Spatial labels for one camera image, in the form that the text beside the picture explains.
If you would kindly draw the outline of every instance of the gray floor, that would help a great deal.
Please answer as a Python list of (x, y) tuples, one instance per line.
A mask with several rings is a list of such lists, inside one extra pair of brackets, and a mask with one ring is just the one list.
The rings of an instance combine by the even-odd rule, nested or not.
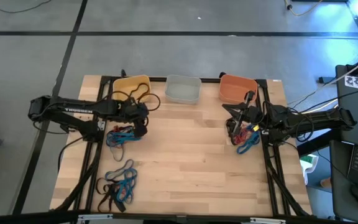
[[(0, 7), (34, 5), (0, 1)], [(22, 14), (0, 13), (0, 30), (72, 30), (80, 0), (52, 1)], [(294, 3), (304, 11), (313, 3)], [(95, 0), (80, 30), (203, 30), (358, 32), (343, 3), (322, 3), (303, 17), (274, 0)], [(69, 37), (0, 37), (0, 215), (9, 213), (36, 135), (27, 118), (30, 99), (50, 94)], [(358, 61), (358, 39), (311, 37), (77, 37), (61, 96), (76, 98), (83, 75), (170, 74), (217, 77), (221, 71), (249, 78), (281, 79), (287, 100), (314, 90), (320, 76), (334, 76), (337, 64)], [(313, 95), (306, 108), (336, 95), (336, 87)], [(48, 135), (24, 212), (48, 209), (64, 136)], [(309, 189), (313, 212), (332, 215), (330, 196)]]

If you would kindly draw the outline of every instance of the plastic bowl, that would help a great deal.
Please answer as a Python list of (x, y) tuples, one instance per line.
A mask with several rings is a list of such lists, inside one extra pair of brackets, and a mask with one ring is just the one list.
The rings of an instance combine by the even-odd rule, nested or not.
[(200, 99), (201, 80), (195, 77), (169, 75), (165, 83), (165, 96), (168, 101), (197, 104)]
[(253, 91), (255, 93), (251, 101), (256, 100), (258, 84), (255, 80), (235, 75), (223, 75), (219, 86), (219, 98), (229, 103), (242, 103), (246, 93)]
[[(123, 91), (128, 95), (131, 93), (131, 91), (136, 90), (132, 93), (131, 96), (134, 97), (135, 100), (137, 100), (140, 96), (142, 96), (142, 94), (151, 92), (150, 79), (147, 75), (137, 75), (134, 77), (120, 78), (114, 81), (114, 83), (112, 83), (112, 90)], [(126, 100), (128, 97), (122, 93), (113, 93), (112, 98), (114, 100)], [(148, 99), (149, 95), (142, 97), (140, 101), (146, 102)]]

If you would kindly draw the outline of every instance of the black cable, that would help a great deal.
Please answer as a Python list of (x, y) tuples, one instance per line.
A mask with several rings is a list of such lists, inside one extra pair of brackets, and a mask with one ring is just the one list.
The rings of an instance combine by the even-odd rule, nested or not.
[(36, 125), (35, 125), (35, 121), (32, 123), (33, 127), (35, 127), (36, 129), (38, 129), (39, 131), (43, 131), (45, 133), (49, 133), (49, 134), (67, 134), (67, 133), (57, 133), (57, 132), (53, 132), (53, 131), (44, 131), (40, 128), (38, 128)]
[(81, 139), (83, 139), (83, 138), (85, 138), (85, 136), (82, 136), (82, 137), (80, 137), (80, 138), (78, 138), (78, 139), (76, 139), (76, 140), (74, 140), (74, 141), (68, 143), (67, 145), (65, 145), (65, 147), (63, 147), (63, 149), (60, 150), (59, 160), (57, 161), (57, 172), (59, 172), (59, 170), (60, 170), (60, 160), (62, 159), (63, 151), (64, 151), (68, 146), (71, 146), (72, 144), (78, 142), (79, 140), (81, 140)]
[(265, 118), (265, 107), (266, 107), (266, 101), (262, 103), (262, 117), (260, 118), (260, 121), (256, 122), (255, 125), (260, 124), (264, 118)]
[(157, 106), (156, 108), (154, 108), (154, 109), (149, 109), (149, 111), (155, 111), (155, 110), (157, 110), (157, 109), (160, 107), (160, 105), (161, 105), (161, 99), (160, 99), (156, 94), (154, 94), (154, 93), (146, 93), (146, 94), (143, 94), (142, 96), (140, 96), (140, 97), (137, 99), (137, 103), (140, 103), (140, 100), (141, 100), (143, 97), (148, 96), (148, 95), (155, 96), (155, 97), (158, 99), (158, 106)]
[(26, 12), (26, 11), (29, 11), (29, 10), (32, 10), (32, 9), (35, 9), (35, 8), (38, 8), (40, 6), (42, 6), (43, 4), (46, 4), (46, 3), (49, 3), (50, 1), (52, 0), (47, 0), (47, 1), (44, 1), (44, 2), (41, 2), (40, 4), (34, 6), (34, 7), (30, 7), (28, 9), (23, 9), (23, 10), (20, 10), (20, 11), (7, 11), (7, 10), (3, 10), (3, 9), (0, 9), (1, 12), (5, 12), (5, 13), (10, 13), (10, 14), (15, 14), (15, 13), (20, 13), (20, 12)]
[[(289, 142), (286, 142), (286, 141), (283, 141), (283, 142), (284, 142), (284, 143), (287, 143), (287, 144), (289, 144), (289, 145), (291, 145), (291, 146), (294, 147), (296, 150), (298, 150), (298, 148), (297, 148), (296, 146), (294, 146), (293, 144), (291, 144), (291, 143), (289, 143)], [(323, 159), (327, 160), (331, 165), (333, 165), (333, 168), (334, 168), (334, 169), (336, 169), (339, 173), (341, 173), (341, 174), (347, 179), (346, 175), (343, 174), (338, 168), (336, 168), (336, 166), (335, 166), (329, 159), (325, 158), (324, 156), (322, 156), (322, 155), (320, 154), (319, 149), (317, 149), (317, 147), (316, 147), (311, 141), (308, 141), (308, 143), (312, 144), (312, 145), (316, 148), (317, 153), (318, 153), (319, 156), (321, 156)]]
[(323, 159), (327, 160), (331, 165), (333, 165), (333, 168), (334, 168), (334, 169), (336, 169), (339, 173), (341, 173), (341, 174), (347, 179), (347, 176), (346, 176), (344, 173), (342, 173), (338, 168), (336, 168), (336, 166), (334, 166), (334, 164), (333, 164), (329, 159), (325, 158), (324, 156), (322, 156), (322, 155), (320, 154), (319, 149), (317, 149), (317, 154), (318, 154), (319, 156), (321, 156)]
[[(333, 81), (335, 78), (336, 78), (336, 77), (334, 77), (334, 78), (333, 78), (332, 80), (330, 80), (329, 82), (325, 83), (323, 86), (327, 85), (328, 83), (330, 83), (331, 81)], [(309, 96), (311, 96), (311, 95), (313, 95), (313, 94), (315, 94), (315, 93), (316, 93), (316, 92), (309, 94), (305, 99), (299, 101), (295, 106), (293, 106), (293, 108), (295, 109), (296, 106), (298, 106), (300, 103), (304, 102)]]
[[(292, 111), (294, 111), (294, 112), (296, 112), (296, 113), (298, 113), (298, 114), (300, 114), (300, 115), (302, 115), (302, 116), (304, 117), (301, 121), (298, 122), (298, 124), (296, 124), (296, 130), (295, 130), (296, 140), (298, 140), (299, 142), (305, 142), (305, 141), (309, 140), (309, 138), (311, 138), (311, 136), (312, 136), (313, 133), (314, 133), (314, 123), (313, 123), (312, 119), (311, 119), (310, 117), (308, 117), (307, 114), (302, 114), (302, 113), (300, 113), (299, 111), (297, 111), (297, 110), (294, 109), (294, 108), (291, 108), (291, 107), (287, 107), (287, 108), (290, 109), (290, 110), (292, 110)], [(307, 119), (307, 120), (310, 122), (310, 124), (311, 124), (311, 131), (310, 131), (308, 137), (305, 137), (305, 134), (303, 134), (303, 138), (304, 138), (304, 139), (300, 139), (300, 136), (298, 135), (298, 130), (299, 130), (300, 124), (301, 124), (305, 119)]]
[(343, 98), (343, 97), (345, 97), (345, 96), (350, 96), (350, 95), (353, 95), (353, 94), (356, 94), (356, 93), (358, 93), (358, 91), (354, 91), (354, 92), (352, 92), (352, 93), (348, 93), (348, 94), (345, 94), (345, 95), (342, 95), (342, 96), (338, 96), (338, 97), (332, 98), (332, 99), (330, 99), (330, 100), (326, 100), (326, 101), (321, 102), (321, 103), (318, 103), (318, 104), (316, 104), (316, 105), (314, 105), (314, 106), (312, 106), (312, 107), (310, 107), (310, 108), (308, 108), (308, 109), (306, 109), (306, 110), (301, 111), (301, 113), (306, 112), (306, 111), (308, 111), (308, 110), (310, 110), (310, 109), (313, 109), (313, 108), (315, 108), (316, 106), (319, 106), (319, 105), (322, 105), (322, 104), (324, 104), (324, 103), (330, 102), (330, 101), (332, 101), (332, 100), (341, 99), (341, 98)]
[(296, 150), (298, 150), (298, 148), (297, 148), (294, 144), (289, 143), (289, 142), (286, 142), (286, 141), (282, 141), (282, 142), (284, 142), (284, 143), (286, 143), (286, 144), (289, 144), (290, 146), (292, 146), (292, 147), (294, 147)]
[(49, 109), (50, 107), (52, 107), (53, 105), (56, 105), (56, 104), (57, 104), (57, 103), (51, 103), (51, 104), (49, 104), (47, 107), (45, 107), (45, 109), (44, 109), (40, 114), (31, 117), (31, 119), (41, 117), (41, 116), (46, 112), (47, 109)]
[(134, 92), (136, 92), (136, 91), (140, 88), (141, 85), (145, 85), (145, 86), (147, 87), (147, 90), (146, 90), (146, 92), (142, 93), (142, 94), (140, 95), (140, 97), (138, 97), (138, 99), (141, 98), (141, 97), (143, 97), (144, 94), (147, 94), (147, 93), (149, 92), (149, 90), (150, 90), (149, 85), (148, 85), (147, 83), (140, 83), (135, 90), (132, 90), (132, 91), (129, 93), (129, 96), (132, 96), (132, 94), (133, 94)]

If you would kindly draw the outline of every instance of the cable bundle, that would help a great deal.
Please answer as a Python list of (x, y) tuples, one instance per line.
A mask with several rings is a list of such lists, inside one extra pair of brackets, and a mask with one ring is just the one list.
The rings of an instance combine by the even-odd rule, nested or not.
[(246, 128), (242, 128), (241, 132), (243, 132), (243, 130), (245, 130), (244, 132), (246, 133), (244, 136), (244, 141), (239, 143), (241, 144), (241, 146), (239, 146), (237, 148), (237, 153), (238, 154), (243, 154), (245, 152), (247, 152), (253, 145), (256, 145), (259, 143), (260, 138), (259, 138), (259, 126), (256, 125), (248, 125)]
[[(126, 161), (125, 165), (115, 171), (109, 171), (105, 174), (104, 178), (99, 178), (96, 181), (96, 191), (100, 195), (104, 195), (102, 200), (99, 202), (98, 211), (100, 206), (108, 201), (109, 212), (111, 212), (112, 203), (117, 206), (121, 212), (125, 212), (126, 208), (125, 203), (131, 203), (134, 198), (134, 188), (136, 185), (137, 171), (133, 168), (134, 161), (129, 159)], [(120, 176), (124, 176), (122, 180), (116, 180)], [(98, 189), (98, 183), (101, 179), (104, 179), (108, 182), (103, 186), (103, 191), (101, 192)]]
[[(140, 138), (135, 138), (134, 127), (126, 126), (119, 127), (115, 126), (113, 130), (109, 131), (106, 136), (106, 144), (110, 147), (111, 154), (115, 161), (121, 162), (124, 158), (124, 143), (127, 141), (138, 141)], [(113, 148), (122, 149), (121, 158), (117, 159), (114, 155)]]
[[(136, 185), (137, 171), (133, 168), (134, 161), (128, 159), (122, 168), (115, 171), (109, 171), (104, 175), (107, 181), (116, 182), (118, 185), (117, 201), (131, 203), (134, 197), (133, 190)], [(124, 176), (122, 180), (116, 180), (120, 176)]]
[(241, 131), (240, 134), (233, 137), (234, 143), (236, 145), (244, 144), (247, 139), (252, 134), (252, 125), (241, 125)]

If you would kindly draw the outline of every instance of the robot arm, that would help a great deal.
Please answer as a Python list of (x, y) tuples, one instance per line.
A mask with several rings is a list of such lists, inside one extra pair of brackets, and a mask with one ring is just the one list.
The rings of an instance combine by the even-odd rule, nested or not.
[(255, 106), (248, 106), (253, 95), (254, 92), (248, 92), (245, 103), (222, 105), (232, 116), (226, 121), (227, 132), (231, 139), (239, 134), (243, 121), (254, 125), (258, 124), (261, 130), (268, 133), (268, 143), (270, 144), (282, 144), (289, 137), (297, 137), (321, 129), (350, 130), (356, 125), (350, 111), (343, 108), (302, 114), (282, 105), (264, 102), (265, 107), (263, 106), (263, 111), (261, 111)]
[(144, 103), (137, 103), (132, 97), (124, 101), (105, 99), (92, 102), (41, 96), (31, 101), (28, 117), (35, 122), (54, 121), (66, 132), (68, 128), (78, 130), (85, 141), (100, 141), (98, 121), (83, 121), (65, 112), (95, 114), (109, 121), (134, 123), (135, 137), (147, 133), (145, 122), (149, 110)]

